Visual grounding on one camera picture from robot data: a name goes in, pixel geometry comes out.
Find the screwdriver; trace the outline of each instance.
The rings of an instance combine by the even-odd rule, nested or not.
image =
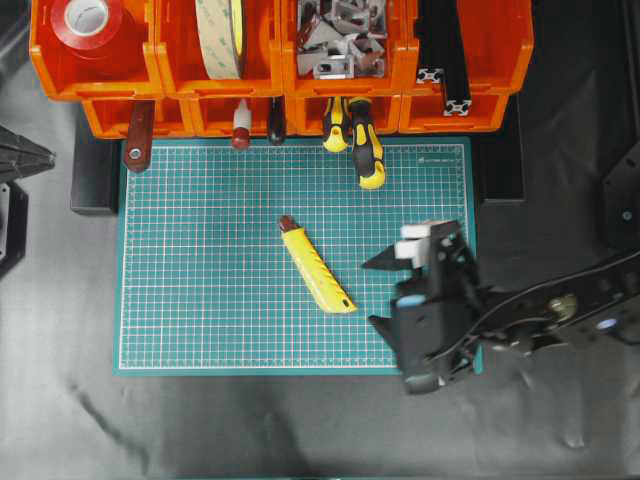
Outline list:
[[[331,153],[340,153],[346,149],[349,134],[349,109],[347,99],[331,97],[327,102],[327,109],[322,120],[323,145]]]
[[[284,97],[272,98],[267,121],[267,138],[273,146],[282,145],[287,138],[287,120],[284,116]]]
[[[353,163],[360,187],[375,190],[384,185],[384,149],[373,126],[371,100],[364,97],[349,101],[353,125]]]

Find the tape roll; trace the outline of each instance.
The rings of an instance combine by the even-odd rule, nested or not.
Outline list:
[[[246,29],[243,0],[195,0],[200,50],[213,80],[237,80],[244,70]]]
[[[132,74],[144,65],[135,20],[122,0],[55,0],[51,27],[83,67],[103,76]]]

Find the brown handle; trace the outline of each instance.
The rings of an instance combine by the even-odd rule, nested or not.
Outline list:
[[[155,101],[133,103],[124,164],[134,173],[142,173],[151,165],[154,116]]]

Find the yellow screwdriver handle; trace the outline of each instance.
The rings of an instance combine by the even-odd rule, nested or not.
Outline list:
[[[376,135],[371,115],[371,100],[352,98],[349,110],[353,117],[353,163],[358,172],[360,187],[375,190],[384,185],[384,149]]]
[[[309,241],[304,228],[282,234],[282,240],[307,288],[318,306],[327,313],[351,313],[357,310],[329,268]]]
[[[327,102],[327,109],[322,120],[322,145],[331,153],[340,153],[349,144],[349,110],[347,101],[342,97],[331,97]]]

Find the black and yellow screwdriver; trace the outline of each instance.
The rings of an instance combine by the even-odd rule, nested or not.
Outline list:
[[[322,119],[322,145],[331,153],[340,153],[349,144],[349,111],[347,99],[342,97],[331,97],[327,102],[327,109]]]
[[[349,100],[353,126],[353,164],[356,167],[360,187],[375,190],[384,185],[384,149],[373,126],[371,100],[355,97]]]

